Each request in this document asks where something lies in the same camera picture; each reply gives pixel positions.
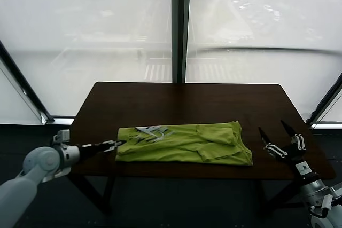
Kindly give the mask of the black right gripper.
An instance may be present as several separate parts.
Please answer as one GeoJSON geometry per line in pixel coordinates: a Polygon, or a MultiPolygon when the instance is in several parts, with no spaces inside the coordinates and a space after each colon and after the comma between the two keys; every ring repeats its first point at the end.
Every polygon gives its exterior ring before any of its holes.
{"type": "Polygon", "coordinates": [[[279,148],[273,144],[266,133],[259,129],[261,140],[264,143],[266,150],[277,161],[285,163],[293,174],[293,178],[299,184],[309,184],[320,179],[318,173],[312,171],[309,164],[304,159],[306,150],[305,140],[302,134],[296,133],[295,130],[281,120],[285,131],[291,138],[291,143],[295,145],[287,145],[279,148]]]}

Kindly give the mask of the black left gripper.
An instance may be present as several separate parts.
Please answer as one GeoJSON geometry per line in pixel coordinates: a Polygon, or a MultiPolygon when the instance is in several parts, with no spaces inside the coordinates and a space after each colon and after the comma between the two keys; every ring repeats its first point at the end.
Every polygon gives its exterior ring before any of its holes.
{"type": "Polygon", "coordinates": [[[86,144],[86,145],[78,145],[78,149],[80,151],[80,156],[94,156],[97,153],[105,152],[105,151],[113,151],[118,146],[125,144],[126,140],[108,140],[101,142],[99,144],[86,144]]]}

